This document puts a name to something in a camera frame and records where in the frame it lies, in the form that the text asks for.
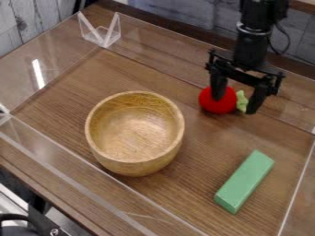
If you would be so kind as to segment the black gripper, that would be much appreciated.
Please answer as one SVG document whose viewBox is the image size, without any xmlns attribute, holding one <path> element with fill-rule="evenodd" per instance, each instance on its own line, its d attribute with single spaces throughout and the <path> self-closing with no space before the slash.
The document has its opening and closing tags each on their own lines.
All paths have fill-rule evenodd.
<svg viewBox="0 0 315 236">
<path fill-rule="evenodd" d="M 210 50 L 209 56 L 206 69 L 212 76 L 213 98 L 222 100 L 229 80 L 233 79 L 256 88 L 246 107 L 246 113 L 256 114 L 266 98 L 278 94 L 286 77 L 285 73 L 269 62 L 264 62 L 257 67 L 238 65 L 230 51 Z"/>
</svg>

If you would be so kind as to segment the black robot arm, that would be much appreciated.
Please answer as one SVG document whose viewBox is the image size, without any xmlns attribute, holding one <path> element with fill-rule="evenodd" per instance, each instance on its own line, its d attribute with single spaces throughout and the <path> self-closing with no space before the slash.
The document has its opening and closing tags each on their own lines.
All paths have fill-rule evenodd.
<svg viewBox="0 0 315 236">
<path fill-rule="evenodd" d="M 232 52 L 210 50 L 206 69 L 216 101 L 221 101 L 229 90 L 229 79 L 254 88 L 245 113 L 256 114 L 266 98 L 278 95 L 286 74 L 266 61 L 268 51 L 280 52 L 272 43 L 274 29 L 290 35 L 280 22 L 289 16 L 290 0 L 241 0 L 241 20 L 237 23 L 237 44 Z"/>
</svg>

